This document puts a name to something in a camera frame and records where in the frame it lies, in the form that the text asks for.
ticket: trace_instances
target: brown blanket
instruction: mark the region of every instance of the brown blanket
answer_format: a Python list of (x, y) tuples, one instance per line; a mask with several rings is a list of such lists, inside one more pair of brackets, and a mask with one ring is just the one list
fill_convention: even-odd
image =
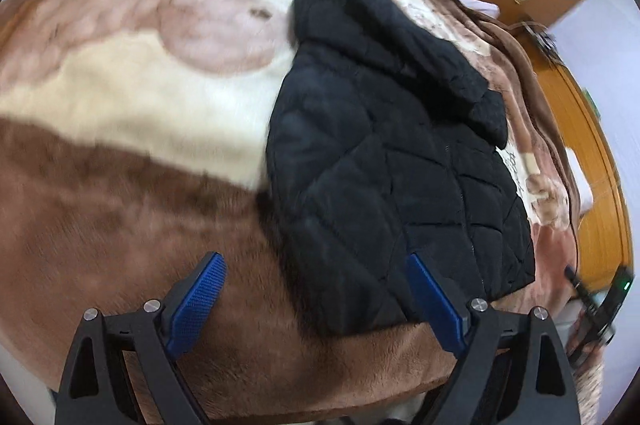
[[(0, 5), (0, 341), (50, 387), (86, 308), (162, 297), (210, 249), (228, 278), (179, 362), (210, 417), (326, 418), (447, 378), (454, 360), (427, 325), (325, 340), (300, 327), (260, 193), (270, 106), (294, 54), (290, 1)], [(395, 1), (503, 93), (504, 159), (528, 206), (536, 281), (499, 305), (556, 313), (570, 295), (578, 196), (527, 56), (451, 0)], [(130, 372), (158, 421), (133, 361)]]

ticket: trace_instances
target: quilted jacket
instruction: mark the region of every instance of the quilted jacket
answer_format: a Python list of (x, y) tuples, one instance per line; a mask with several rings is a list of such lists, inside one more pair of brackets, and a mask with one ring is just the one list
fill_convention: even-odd
[(468, 299), (534, 279), (522, 200), (496, 151), (502, 96), (392, 0), (295, 0), (299, 43), (267, 166), (287, 268), (317, 330), (418, 321), (407, 254)]

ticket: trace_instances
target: fleece blanket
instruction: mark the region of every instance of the fleece blanket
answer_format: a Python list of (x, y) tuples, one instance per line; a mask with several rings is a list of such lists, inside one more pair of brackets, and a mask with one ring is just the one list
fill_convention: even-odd
[[(228, 278), (179, 366), (211, 418), (327, 418), (447, 378), (454, 359), (428, 325), (320, 339), (301, 324), (264, 171), (295, 52), (291, 1), (0, 5), (0, 342), (52, 389), (86, 308), (135, 310), (208, 250), (225, 255)], [(536, 281), (497, 304), (556, 313), (570, 295), (578, 196), (529, 59), (453, 0), (395, 1), (503, 94), (504, 159), (527, 206)]]

